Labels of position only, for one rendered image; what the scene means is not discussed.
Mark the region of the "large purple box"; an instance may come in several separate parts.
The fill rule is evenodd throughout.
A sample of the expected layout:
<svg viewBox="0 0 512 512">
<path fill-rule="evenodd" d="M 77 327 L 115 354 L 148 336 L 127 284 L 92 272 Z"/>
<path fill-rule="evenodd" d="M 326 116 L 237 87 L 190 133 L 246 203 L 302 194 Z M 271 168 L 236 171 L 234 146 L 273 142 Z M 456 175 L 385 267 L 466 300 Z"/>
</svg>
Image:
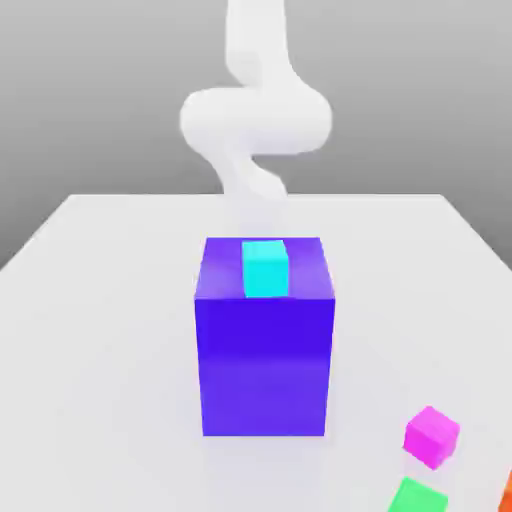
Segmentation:
<svg viewBox="0 0 512 512">
<path fill-rule="evenodd" d="M 248 298 L 242 241 L 205 241 L 195 325 L 206 436 L 325 432 L 335 293 L 317 237 L 284 241 L 289 294 Z"/>
</svg>

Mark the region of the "small cyan cube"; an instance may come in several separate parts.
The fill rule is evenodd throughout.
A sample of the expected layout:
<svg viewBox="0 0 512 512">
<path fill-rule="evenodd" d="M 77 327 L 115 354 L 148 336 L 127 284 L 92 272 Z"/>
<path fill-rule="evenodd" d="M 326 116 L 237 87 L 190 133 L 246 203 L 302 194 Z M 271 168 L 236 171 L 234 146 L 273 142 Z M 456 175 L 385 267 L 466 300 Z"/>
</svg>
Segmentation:
<svg viewBox="0 0 512 512">
<path fill-rule="evenodd" d="M 284 241 L 244 240 L 242 272 L 246 297 L 286 297 L 289 293 L 289 257 Z"/>
</svg>

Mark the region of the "large orange box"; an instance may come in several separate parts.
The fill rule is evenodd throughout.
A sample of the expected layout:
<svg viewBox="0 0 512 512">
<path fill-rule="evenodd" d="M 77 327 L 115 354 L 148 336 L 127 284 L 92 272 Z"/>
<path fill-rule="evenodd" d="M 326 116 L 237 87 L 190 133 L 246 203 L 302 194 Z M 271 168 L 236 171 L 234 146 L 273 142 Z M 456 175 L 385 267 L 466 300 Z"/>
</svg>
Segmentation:
<svg viewBox="0 0 512 512">
<path fill-rule="evenodd" d="M 512 471 L 505 484 L 498 512 L 512 512 Z"/>
</svg>

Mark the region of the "small magenta cube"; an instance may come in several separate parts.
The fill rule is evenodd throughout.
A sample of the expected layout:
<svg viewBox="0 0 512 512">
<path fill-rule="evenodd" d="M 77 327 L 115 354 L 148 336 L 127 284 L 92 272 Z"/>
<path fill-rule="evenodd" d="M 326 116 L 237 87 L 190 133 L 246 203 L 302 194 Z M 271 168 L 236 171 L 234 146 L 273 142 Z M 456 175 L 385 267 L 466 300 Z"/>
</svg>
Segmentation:
<svg viewBox="0 0 512 512">
<path fill-rule="evenodd" d="M 426 406 L 407 423 L 403 449 L 436 470 L 454 453 L 459 433 L 457 422 Z"/>
</svg>

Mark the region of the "small green cube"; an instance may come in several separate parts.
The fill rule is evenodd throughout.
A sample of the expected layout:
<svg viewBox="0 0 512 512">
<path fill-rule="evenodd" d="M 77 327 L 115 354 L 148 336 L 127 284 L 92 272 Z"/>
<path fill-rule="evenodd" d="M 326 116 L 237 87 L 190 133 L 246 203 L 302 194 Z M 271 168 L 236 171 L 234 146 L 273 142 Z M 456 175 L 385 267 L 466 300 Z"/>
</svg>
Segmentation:
<svg viewBox="0 0 512 512">
<path fill-rule="evenodd" d="M 387 512 L 446 512 L 448 496 L 404 477 Z"/>
</svg>

